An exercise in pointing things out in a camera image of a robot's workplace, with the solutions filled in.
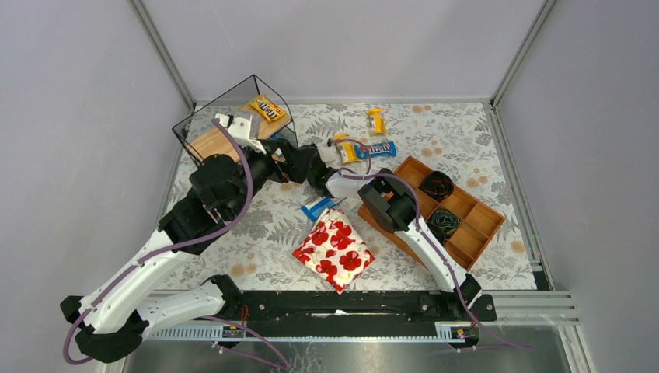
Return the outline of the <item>yellow m&m candy bag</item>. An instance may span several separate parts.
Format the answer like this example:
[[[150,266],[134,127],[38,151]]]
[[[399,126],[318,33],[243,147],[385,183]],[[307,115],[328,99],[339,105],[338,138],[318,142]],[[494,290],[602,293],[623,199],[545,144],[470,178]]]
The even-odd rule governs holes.
[[[280,120],[287,112],[275,102],[270,100],[266,95],[259,95],[253,98],[249,105],[264,117],[268,123]]]

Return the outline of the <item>yellow candy bar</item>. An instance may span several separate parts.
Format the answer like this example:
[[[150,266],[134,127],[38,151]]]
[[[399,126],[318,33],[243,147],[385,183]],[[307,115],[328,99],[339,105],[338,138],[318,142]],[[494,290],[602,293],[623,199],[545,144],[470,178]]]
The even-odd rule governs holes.
[[[385,128],[385,121],[382,116],[383,112],[384,109],[381,107],[371,108],[367,111],[367,115],[369,117],[371,124],[371,134],[373,135],[387,134],[387,130]]]
[[[338,134],[331,137],[331,143],[335,145],[342,164],[358,162],[360,159],[357,157],[356,143],[353,142],[349,134]]]

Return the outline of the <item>blue m&m candy bag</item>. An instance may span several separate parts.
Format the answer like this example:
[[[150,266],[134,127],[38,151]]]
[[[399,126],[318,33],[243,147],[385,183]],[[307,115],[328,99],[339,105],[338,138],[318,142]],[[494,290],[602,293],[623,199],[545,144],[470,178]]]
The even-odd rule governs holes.
[[[355,152],[359,159],[397,156],[396,144],[393,141],[373,145],[355,145]]]

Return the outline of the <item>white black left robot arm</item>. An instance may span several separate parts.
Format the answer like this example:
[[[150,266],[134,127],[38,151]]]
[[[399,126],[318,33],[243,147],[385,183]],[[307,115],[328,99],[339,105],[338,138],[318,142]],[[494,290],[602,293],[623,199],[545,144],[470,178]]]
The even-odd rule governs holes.
[[[198,258],[240,222],[267,181],[309,183],[323,190],[333,169],[315,145],[295,147],[268,140],[264,151],[214,154],[190,175],[187,195],[159,221],[148,241],[115,275],[90,295],[70,295],[61,311],[71,323],[63,355],[75,344],[84,362],[113,363],[161,329],[205,316],[244,311],[242,293],[227,275],[198,288],[151,302],[148,296],[174,270]]]

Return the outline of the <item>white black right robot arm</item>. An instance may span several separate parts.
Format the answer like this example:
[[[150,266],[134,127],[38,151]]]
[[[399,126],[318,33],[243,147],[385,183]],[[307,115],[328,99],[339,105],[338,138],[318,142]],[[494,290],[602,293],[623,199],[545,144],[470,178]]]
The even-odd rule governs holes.
[[[302,172],[328,197],[359,198],[379,228],[403,240],[429,270],[440,291],[453,294],[470,310],[482,295],[479,282],[458,264],[431,231],[421,214],[420,198],[402,177],[388,169],[376,173],[329,166],[316,145],[299,151],[307,165]]]

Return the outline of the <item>floral patterned table mat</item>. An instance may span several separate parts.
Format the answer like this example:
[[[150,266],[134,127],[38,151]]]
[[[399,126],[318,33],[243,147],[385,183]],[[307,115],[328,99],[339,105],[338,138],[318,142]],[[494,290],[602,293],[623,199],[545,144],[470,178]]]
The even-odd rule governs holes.
[[[355,162],[358,173],[396,169],[408,157],[446,173],[456,186],[493,208],[502,226],[471,272],[486,290],[533,290],[525,240],[511,202],[482,103],[386,104],[384,136],[368,124],[368,103],[293,105],[301,145],[324,145],[346,134],[365,144],[391,141],[394,157]],[[308,184],[267,183],[249,212],[223,239],[184,264],[160,285],[162,291],[199,286],[227,274],[243,290],[334,290],[342,276],[358,276],[352,290],[430,290],[432,275],[358,215],[361,202],[340,203],[342,218],[318,225],[302,211],[317,200]]]

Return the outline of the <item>red poppy folded cloth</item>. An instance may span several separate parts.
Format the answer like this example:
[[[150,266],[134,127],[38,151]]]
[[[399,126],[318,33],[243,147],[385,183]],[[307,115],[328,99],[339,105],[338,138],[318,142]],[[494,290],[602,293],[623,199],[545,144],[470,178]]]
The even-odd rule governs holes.
[[[375,261],[344,211],[326,209],[292,256],[342,294]]]

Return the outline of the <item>brown wooden divided tray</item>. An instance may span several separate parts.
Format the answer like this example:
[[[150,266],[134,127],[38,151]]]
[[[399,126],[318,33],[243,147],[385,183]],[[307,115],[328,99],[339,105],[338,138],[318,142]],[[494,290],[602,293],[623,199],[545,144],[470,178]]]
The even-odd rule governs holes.
[[[396,169],[395,174],[415,188],[426,223],[430,224],[432,214],[438,211],[449,211],[461,220],[444,247],[458,264],[471,270],[504,223],[505,217],[459,186],[455,186],[453,193],[444,200],[436,201],[420,188],[423,179],[431,172],[431,168],[409,156]]]

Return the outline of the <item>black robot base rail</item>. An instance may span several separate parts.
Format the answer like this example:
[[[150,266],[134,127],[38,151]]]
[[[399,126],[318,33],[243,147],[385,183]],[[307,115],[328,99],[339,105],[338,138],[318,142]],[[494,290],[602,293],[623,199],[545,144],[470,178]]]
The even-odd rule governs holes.
[[[440,291],[240,291],[227,281],[220,289],[228,300],[213,315],[266,338],[431,337],[438,323],[497,320],[489,295],[466,311],[457,295]]]

